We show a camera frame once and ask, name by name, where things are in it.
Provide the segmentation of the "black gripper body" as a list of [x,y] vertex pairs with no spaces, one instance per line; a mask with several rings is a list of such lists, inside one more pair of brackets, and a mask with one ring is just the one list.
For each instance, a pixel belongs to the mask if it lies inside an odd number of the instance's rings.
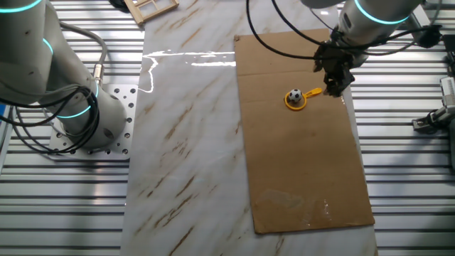
[[332,40],[322,41],[314,53],[313,72],[322,70],[331,78],[341,78],[353,68],[354,57]]

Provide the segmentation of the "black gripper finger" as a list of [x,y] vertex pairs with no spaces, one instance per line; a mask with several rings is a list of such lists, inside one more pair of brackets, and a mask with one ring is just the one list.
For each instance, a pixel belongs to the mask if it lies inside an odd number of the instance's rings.
[[336,94],[337,84],[336,80],[334,80],[330,73],[325,73],[324,83],[326,84],[326,89],[324,90],[325,94]]
[[343,94],[343,91],[355,81],[354,76],[351,72],[340,73],[335,79],[335,88],[333,89],[333,96],[340,97]]

